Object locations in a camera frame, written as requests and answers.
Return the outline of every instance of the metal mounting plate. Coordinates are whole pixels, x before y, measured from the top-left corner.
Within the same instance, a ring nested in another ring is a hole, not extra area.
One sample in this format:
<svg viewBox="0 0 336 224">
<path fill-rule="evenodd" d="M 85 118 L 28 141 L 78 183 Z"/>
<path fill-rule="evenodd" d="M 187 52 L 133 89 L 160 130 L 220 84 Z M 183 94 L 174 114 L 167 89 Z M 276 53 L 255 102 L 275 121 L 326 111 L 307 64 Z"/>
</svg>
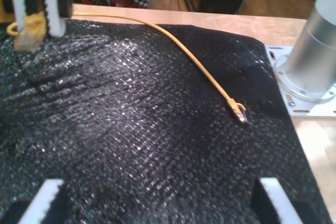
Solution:
<svg viewBox="0 0 336 224">
<path fill-rule="evenodd" d="M 293 46 L 266 45 L 267 57 L 274 68 L 280 57 L 290 55 Z M 288 93 L 279 86 L 288 113 L 293 118 L 336 118 L 336 98 L 326 103 L 307 102 Z"/>
</svg>

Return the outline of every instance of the floor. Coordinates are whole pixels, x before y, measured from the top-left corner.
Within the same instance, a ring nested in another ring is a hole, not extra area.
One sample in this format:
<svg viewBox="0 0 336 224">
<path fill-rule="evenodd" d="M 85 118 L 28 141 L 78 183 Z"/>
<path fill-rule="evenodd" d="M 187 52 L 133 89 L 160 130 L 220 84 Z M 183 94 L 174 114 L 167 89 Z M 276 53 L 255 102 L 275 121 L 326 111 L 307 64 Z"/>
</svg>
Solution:
<svg viewBox="0 0 336 224">
<path fill-rule="evenodd" d="M 307 19 L 313 6 L 311 0 L 244 0 L 239 14 Z M 150 8 L 188 11 L 184 0 L 150 0 Z"/>
</svg>

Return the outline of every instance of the black fabric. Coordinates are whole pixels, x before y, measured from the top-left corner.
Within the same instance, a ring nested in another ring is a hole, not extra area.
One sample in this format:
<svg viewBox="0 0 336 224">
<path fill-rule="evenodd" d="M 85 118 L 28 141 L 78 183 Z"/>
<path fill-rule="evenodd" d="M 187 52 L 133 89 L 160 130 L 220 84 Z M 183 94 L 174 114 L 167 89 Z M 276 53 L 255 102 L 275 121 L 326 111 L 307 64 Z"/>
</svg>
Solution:
<svg viewBox="0 0 336 224">
<path fill-rule="evenodd" d="M 249 124 L 150 27 L 72 20 L 62 38 L 14 54 L 2 26 L 0 212 L 63 178 L 67 223 L 259 223 L 254 179 L 276 176 L 331 223 L 263 44 L 164 27 L 247 107 Z"/>
</svg>

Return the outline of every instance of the wooden table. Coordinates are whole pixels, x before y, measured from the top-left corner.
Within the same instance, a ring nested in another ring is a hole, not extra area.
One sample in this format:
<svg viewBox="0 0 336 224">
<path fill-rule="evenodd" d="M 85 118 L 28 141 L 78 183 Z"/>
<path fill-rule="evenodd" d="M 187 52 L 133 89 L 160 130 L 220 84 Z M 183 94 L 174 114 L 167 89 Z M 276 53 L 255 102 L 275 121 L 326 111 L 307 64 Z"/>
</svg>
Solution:
<svg viewBox="0 0 336 224">
<path fill-rule="evenodd" d="M 74 5 L 74 13 L 132 16 L 156 24 L 194 25 L 254 37 L 269 45 L 294 45 L 305 20 L 292 18 L 174 12 Z M 133 23 L 105 17 L 74 17 L 107 23 Z M 331 218 L 336 223 L 336 120 L 292 119 Z"/>
</svg>

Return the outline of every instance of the yellow cable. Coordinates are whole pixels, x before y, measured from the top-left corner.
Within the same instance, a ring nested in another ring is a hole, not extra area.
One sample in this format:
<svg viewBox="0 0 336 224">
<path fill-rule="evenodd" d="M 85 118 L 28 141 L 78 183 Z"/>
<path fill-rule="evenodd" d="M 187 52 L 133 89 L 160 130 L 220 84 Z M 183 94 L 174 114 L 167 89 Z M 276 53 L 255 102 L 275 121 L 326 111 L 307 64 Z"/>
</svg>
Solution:
<svg viewBox="0 0 336 224">
<path fill-rule="evenodd" d="M 11 23 L 9 26 L 7 26 L 6 32 L 11 36 L 17 36 L 19 35 L 18 31 L 13 31 L 13 29 L 17 27 L 17 22 Z"/>
<path fill-rule="evenodd" d="M 228 105 L 231 107 L 232 111 L 235 113 L 237 118 L 242 122 L 247 122 L 247 119 L 245 117 L 245 111 L 246 108 L 241 104 L 237 103 L 233 98 L 231 98 L 226 91 L 219 85 L 219 83 L 215 80 L 215 78 L 206 70 L 206 68 L 201 64 L 201 62 L 191 53 L 174 35 L 172 35 L 167 30 L 163 29 L 162 27 L 147 22 L 141 19 L 128 17 L 128 16 L 119 16 L 119 15 L 111 15 L 111 14 L 100 14 L 100 13 L 74 13 L 74 16 L 100 16 L 100 17 L 110 17 L 110 18 L 122 18 L 122 19 L 128 19 L 132 21 L 136 21 L 139 23 L 143 23 L 145 25 L 151 26 L 163 34 L 167 35 L 172 41 L 174 41 L 190 58 L 191 60 L 199 67 L 199 69 L 208 77 L 208 79 L 211 81 L 211 83 L 216 87 L 216 89 L 222 94 L 222 96 L 226 99 Z M 18 32 L 13 31 L 13 28 L 16 27 L 16 23 L 12 23 L 7 27 L 7 33 L 13 36 L 16 36 Z"/>
</svg>

